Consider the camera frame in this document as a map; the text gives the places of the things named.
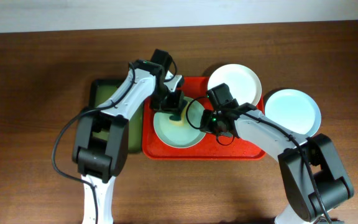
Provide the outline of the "light blue plate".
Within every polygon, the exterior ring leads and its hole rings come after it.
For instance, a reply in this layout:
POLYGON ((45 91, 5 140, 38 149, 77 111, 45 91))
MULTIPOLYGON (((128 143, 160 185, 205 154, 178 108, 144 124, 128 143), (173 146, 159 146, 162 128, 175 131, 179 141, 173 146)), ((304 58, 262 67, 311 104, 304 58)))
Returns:
POLYGON ((275 123, 307 136, 321 126, 321 112, 312 97, 295 89, 282 89, 265 97, 265 115, 275 123))

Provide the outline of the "yellow green sponge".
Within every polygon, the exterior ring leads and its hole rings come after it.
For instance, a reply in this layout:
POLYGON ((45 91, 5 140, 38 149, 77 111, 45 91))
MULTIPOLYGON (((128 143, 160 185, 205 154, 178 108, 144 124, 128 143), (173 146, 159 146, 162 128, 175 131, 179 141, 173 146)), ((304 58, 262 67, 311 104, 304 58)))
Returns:
POLYGON ((185 113, 188 107, 188 102, 183 105, 183 109, 180 114, 173 114, 169 116, 169 122, 176 126, 183 126, 185 121, 185 113))

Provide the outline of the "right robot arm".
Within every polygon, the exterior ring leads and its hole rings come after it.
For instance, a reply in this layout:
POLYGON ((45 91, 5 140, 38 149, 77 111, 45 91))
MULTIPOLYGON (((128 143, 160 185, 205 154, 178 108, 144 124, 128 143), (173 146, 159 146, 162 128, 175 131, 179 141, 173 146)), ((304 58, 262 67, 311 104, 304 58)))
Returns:
POLYGON ((339 223, 328 212, 354 196, 354 187, 332 140, 309 137, 274 123, 250 104, 204 110, 201 129, 261 148, 280 166, 288 205, 274 223, 339 223))

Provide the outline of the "light green plate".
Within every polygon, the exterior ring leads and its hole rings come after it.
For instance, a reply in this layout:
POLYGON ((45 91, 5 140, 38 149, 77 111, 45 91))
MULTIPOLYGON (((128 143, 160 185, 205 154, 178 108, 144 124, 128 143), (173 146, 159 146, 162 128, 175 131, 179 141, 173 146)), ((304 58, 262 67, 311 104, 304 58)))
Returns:
MULTIPOLYGON (((190 97, 185 96, 184 99, 189 103, 193 100, 190 97)), ((204 107, 198 101, 194 101, 190 105, 188 113, 185 113, 185 123, 183 126, 176 126, 169 122, 169 116, 172 114, 164 112, 156 112, 154 114, 154 130, 159 138, 164 144, 184 149, 198 144, 204 137, 205 133, 193 128, 189 123, 194 127, 200 127, 201 117, 204 111, 204 107)))

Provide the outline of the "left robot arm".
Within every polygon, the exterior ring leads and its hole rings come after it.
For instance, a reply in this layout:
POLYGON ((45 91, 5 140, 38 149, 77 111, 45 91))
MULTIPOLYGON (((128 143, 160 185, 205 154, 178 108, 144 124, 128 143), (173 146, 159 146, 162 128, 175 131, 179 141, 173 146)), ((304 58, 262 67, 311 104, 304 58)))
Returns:
POLYGON ((85 190, 83 223, 112 223, 112 194, 116 177, 128 155, 129 121, 147 99, 154 111, 180 121, 185 109, 180 75, 169 75, 171 56, 136 60, 122 85, 99 106, 78 117, 73 162, 85 190))

